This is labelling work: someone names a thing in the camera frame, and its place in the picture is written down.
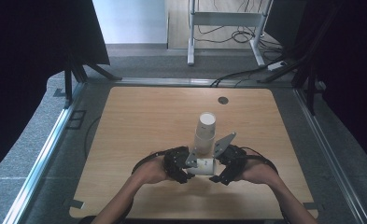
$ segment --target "black curtain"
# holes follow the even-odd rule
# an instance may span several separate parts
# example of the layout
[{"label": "black curtain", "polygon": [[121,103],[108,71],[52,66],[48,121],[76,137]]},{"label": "black curtain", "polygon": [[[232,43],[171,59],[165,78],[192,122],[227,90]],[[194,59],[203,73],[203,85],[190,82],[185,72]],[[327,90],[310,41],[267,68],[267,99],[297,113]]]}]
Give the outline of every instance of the black curtain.
[{"label": "black curtain", "polygon": [[0,0],[0,161],[68,54],[109,64],[91,0]]},{"label": "black curtain", "polygon": [[319,52],[323,98],[367,153],[367,1],[345,0]]}]

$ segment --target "black clamp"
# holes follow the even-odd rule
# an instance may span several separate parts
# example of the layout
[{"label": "black clamp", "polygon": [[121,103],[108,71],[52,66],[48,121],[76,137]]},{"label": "black clamp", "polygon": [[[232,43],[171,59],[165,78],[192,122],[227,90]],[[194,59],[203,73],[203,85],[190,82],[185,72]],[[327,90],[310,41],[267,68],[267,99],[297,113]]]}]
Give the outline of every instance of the black clamp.
[{"label": "black clamp", "polygon": [[150,161],[158,156],[164,156],[163,168],[165,169],[165,172],[180,184],[187,183],[188,179],[194,177],[193,174],[187,174],[183,171],[183,169],[190,168],[190,166],[186,165],[186,159],[189,157],[189,154],[190,153],[188,147],[174,147],[165,151],[153,153],[138,162],[134,167],[132,174],[143,163]]},{"label": "black clamp", "polygon": [[[259,155],[247,155],[244,148],[250,149]],[[262,161],[264,164],[269,165],[273,170],[278,173],[274,164],[262,156],[259,152],[253,150],[250,147],[238,147],[234,145],[228,145],[222,154],[218,155],[216,158],[221,164],[225,165],[226,168],[221,172],[220,175],[214,175],[209,179],[215,183],[222,183],[224,185],[229,185],[230,182],[234,181],[237,176],[242,174],[247,164],[247,160],[258,160]]]}]

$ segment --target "wooden table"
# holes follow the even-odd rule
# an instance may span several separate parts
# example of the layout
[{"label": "wooden table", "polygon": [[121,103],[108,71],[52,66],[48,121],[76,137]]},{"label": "wooden table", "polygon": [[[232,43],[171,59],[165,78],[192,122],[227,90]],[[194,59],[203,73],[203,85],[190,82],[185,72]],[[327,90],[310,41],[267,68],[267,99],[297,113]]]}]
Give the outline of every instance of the wooden table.
[{"label": "wooden table", "polygon": [[[228,104],[219,102],[226,97]],[[115,87],[111,89],[80,178],[72,217],[98,214],[121,188],[134,165],[151,151],[192,146],[203,112],[216,115],[216,139],[237,132],[232,144],[252,147],[271,160],[302,203],[313,198],[279,115],[273,94],[259,89]],[[217,174],[224,169],[218,164]],[[265,185],[215,184],[196,176],[187,184],[145,185],[130,218],[279,219],[274,194]],[[315,217],[318,211],[310,211]]]}]

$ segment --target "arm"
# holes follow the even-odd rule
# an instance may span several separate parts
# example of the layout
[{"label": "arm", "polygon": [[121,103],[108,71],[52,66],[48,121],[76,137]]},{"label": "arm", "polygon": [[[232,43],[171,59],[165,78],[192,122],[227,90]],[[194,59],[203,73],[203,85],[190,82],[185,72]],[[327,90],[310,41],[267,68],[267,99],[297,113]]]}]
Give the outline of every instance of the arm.
[{"label": "arm", "polygon": [[168,179],[162,167],[163,157],[142,164],[125,182],[119,192],[93,220],[92,224],[115,222],[134,200],[135,194],[145,184],[156,184]]},{"label": "arm", "polygon": [[[247,154],[256,155],[252,151],[247,151]],[[317,223],[314,217],[290,192],[279,175],[267,164],[260,161],[248,161],[244,172],[235,180],[246,180],[254,184],[268,185],[291,223]]]}]

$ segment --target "metal bracket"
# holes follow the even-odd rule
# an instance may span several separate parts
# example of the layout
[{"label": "metal bracket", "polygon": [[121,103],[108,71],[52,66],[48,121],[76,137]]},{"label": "metal bracket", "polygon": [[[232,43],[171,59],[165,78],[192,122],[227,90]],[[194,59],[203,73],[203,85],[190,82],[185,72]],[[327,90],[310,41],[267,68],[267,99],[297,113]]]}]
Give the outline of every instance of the metal bracket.
[{"label": "metal bracket", "polygon": [[196,153],[197,153],[197,148],[194,148],[189,156],[187,157],[186,159],[186,165],[189,166],[189,167],[194,167],[194,168],[198,168],[198,164],[197,164],[197,156],[196,156]]},{"label": "metal bracket", "polygon": [[229,144],[233,141],[235,136],[236,136],[236,132],[233,132],[233,133],[219,139],[215,143],[213,158],[217,158],[219,155],[221,155],[226,150],[226,148],[229,146]]}]

